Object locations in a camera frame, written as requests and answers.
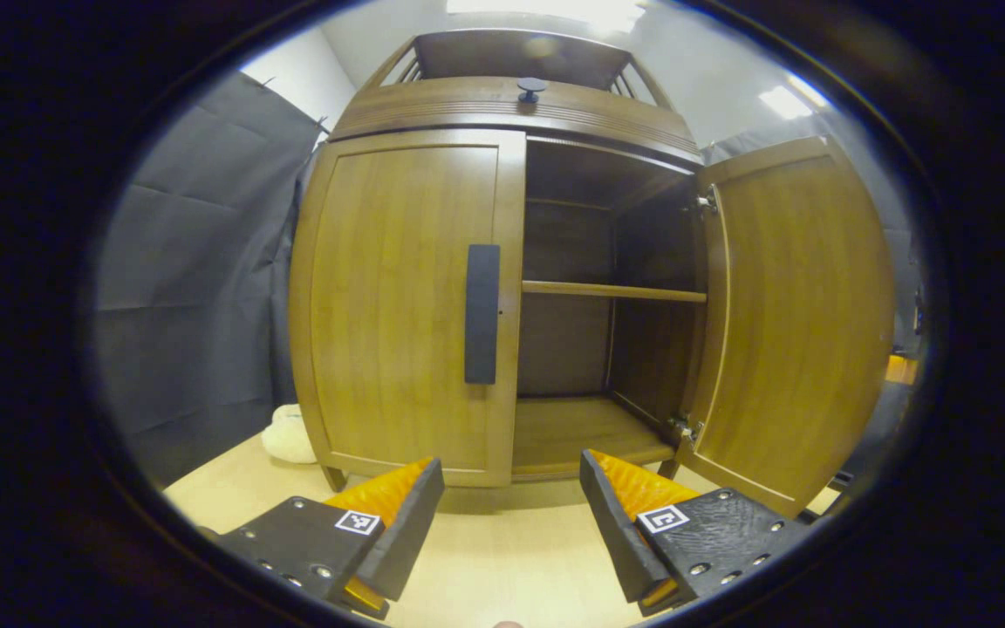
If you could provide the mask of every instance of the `black knob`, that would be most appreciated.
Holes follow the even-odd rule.
[[[519,87],[526,89],[526,92],[519,95],[519,99],[521,102],[537,102],[538,91],[546,91],[546,87],[548,86],[550,86],[550,83],[544,82],[541,78],[534,78],[534,76],[520,78]]]

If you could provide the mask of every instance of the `railing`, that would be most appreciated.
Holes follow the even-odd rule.
[[[418,51],[413,46],[413,40],[407,41],[402,48],[395,51],[387,62],[379,68],[378,72],[372,76],[370,82],[364,84],[363,88],[387,86],[388,84],[398,84],[402,82],[415,82],[424,80],[429,76],[422,74],[421,62],[418,59]],[[663,110],[672,111],[669,103],[669,96],[655,82],[650,72],[642,67],[637,60],[630,56],[625,66],[619,69],[611,84],[607,86],[607,91],[615,95],[622,95],[625,98],[639,100],[654,104]]]
[[[635,84],[631,84],[631,79],[627,78],[627,74],[629,74],[627,70],[630,70],[630,74],[633,74],[638,79],[637,88],[635,88]],[[657,107],[663,110],[672,111],[669,104],[669,96],[665,95],[665,92],[658,86],[653,76],[650,76],[650,72],[646,71],[646,68],[642,67],[641,64],[638,64],[638,61],[634,60],[633,56],[631,56],[629,61],[626,61],[626,65],[615,75],[614,80],[607,87],[607,91],[611,91],[612,94],[625,95],[627,98],[642,100],[642,102],[657,104]]]

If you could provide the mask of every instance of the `ceiling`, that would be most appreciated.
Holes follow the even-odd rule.
[[[646,12],[630,33],[523,13],[447,15],[446,0],[373,0],[336,13],[321,28],[356,87],[411,36],[455,28],[523,28],[583,36],[634,53],[701,147],[781,121],[758,94],[788,75],[755,43],[678,5],[659,0],[643,5]]]

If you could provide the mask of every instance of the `cabinet door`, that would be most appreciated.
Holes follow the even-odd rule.
[[[709,305],[677,459],[796,516],[857,444],[890,350],[893,275],[874,206],[830,139],[705,169]]]
[[[296,396],[321,464],[376,474],[439,456],[447,484],[510,482],[525,201],[520,132],[325,147],[296,226],[289,295]],[[492,243],[495,379],[469,385],[467,251]]]

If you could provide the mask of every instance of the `wooden table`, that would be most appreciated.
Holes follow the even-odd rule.
[[[353,474],[347,485],[366,479]],[[715,488],[686,469],[677,481],[700,492]],[[165,495],[192,524],[227,533],[286,497],[324,500],[333,492],[318,465],[270,458],[254,436]],[[641,619],[623,599],[579,482],[568,479],[447,488],[387,624],[618,628]]]

